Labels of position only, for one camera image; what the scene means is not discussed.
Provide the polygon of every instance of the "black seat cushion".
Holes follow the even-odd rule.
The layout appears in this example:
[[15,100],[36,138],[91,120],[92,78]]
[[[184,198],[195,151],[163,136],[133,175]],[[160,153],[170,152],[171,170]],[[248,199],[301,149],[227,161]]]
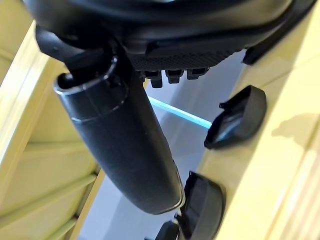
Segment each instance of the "black seat cushion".
[[279,25],[293,0],[24,0],[42,28],[80,47],[115,36],[138,71],[214,66]]

